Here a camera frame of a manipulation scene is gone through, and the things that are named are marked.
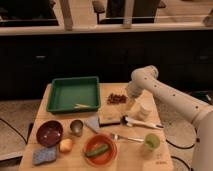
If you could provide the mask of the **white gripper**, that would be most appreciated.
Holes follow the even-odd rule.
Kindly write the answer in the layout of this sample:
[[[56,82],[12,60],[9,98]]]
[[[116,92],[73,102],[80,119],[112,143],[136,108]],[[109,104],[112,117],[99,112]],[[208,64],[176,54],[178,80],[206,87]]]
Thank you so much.
[[[142,94],[143,89],[138,87],[134,82],[130,81],[126,87],[126,93],[129,97],[126,101],[126,109],[130,110],[136,103],[135,98],[138,98]]]

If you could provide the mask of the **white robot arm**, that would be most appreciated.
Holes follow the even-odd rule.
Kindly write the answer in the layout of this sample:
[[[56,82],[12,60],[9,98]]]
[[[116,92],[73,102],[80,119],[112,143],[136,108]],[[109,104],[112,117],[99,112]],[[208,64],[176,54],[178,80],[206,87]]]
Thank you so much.
[[[153,65],[135,69],[126,87],[127,96],[135,99],[147,90],[180,113],[197,131],[191,171],[213,171],[213,105],[172,88],[157,78],[158,70]]]

